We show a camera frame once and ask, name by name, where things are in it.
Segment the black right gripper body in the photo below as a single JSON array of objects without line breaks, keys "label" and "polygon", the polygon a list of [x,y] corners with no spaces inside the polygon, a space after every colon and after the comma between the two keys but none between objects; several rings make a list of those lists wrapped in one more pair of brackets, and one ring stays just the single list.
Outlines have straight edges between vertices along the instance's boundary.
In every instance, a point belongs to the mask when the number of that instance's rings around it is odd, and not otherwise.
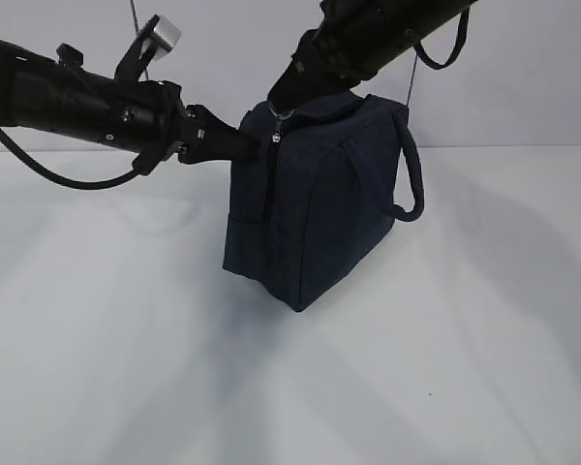
[{"label": "black right gripper body", "polygon": [[290,62],[290,76],[304,85],[369,80],[413,46],[410,1],[322,1],[320,8],[320,25],[303,34]]}]

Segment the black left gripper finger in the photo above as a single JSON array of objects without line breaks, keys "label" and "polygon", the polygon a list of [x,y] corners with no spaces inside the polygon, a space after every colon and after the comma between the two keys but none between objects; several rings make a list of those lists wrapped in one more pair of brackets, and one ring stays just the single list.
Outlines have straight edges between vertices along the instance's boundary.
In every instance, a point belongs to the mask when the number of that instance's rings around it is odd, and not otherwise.
[{"label": "black left gripper finger", "polygon": [[179,129],[177,158],[185,165],[251,161],[260,149],[258,139],[228,125],[202,105],[185,107]]}]

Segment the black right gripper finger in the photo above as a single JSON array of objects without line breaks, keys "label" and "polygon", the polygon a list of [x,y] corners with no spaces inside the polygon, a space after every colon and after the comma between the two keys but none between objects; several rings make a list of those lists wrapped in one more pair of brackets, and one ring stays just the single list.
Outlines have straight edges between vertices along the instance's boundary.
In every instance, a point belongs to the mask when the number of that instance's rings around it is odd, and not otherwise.
[{"label": "black right gripper finger", "polygon": [[287,113],[323,96],[344,93],[358,85],[358,79],[306,68],[291,62],[267,94],[267,101],[278,113]]}]

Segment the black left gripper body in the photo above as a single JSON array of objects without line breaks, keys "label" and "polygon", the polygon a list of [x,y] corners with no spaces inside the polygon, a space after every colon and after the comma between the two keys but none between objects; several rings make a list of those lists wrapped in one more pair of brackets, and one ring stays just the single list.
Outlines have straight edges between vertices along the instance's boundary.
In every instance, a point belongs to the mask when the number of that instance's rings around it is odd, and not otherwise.
[{"label": "black left gripper body", "polygon": [[110,90],[113,102],[107,131],[115,136],[112,145],[136,153],[133,170],[148,175],[185,144],[182,87],[167,80],[148,80],[115,83]]}]

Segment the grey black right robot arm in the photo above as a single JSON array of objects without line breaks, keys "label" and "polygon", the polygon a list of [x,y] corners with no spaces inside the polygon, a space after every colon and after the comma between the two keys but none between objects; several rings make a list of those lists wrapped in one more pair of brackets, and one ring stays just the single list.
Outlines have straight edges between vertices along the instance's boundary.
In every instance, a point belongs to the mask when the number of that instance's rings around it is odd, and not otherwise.
[{"label": "grey black right robot arm", "polygon": [[[287,113],[319,97],[345,92],[371,80],[411,48],[429,68],[449,67],[467,41],[472,5],[465,0],[322,1],[319,27],[302,34],[267,101],[276,112]],[[422,41],[455,17],[459,23],[453,50],[438,63]]]}]

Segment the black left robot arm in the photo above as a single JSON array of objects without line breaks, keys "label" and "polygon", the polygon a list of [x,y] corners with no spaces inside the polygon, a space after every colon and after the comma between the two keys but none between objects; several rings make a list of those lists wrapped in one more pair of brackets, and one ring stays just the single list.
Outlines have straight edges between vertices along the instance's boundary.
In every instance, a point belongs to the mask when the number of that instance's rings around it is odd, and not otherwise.
[{"label": "black left robot arm", "polygon": [[170,81],[140,81],[132,54],[127,75],[86,72],[66,44],[58,60],[0,40],[0,128],[23,127],[135,153],[132,170],[147,175],[173,154],[193,165],[250,161],[259,141],[202,105],[186,106]]}]

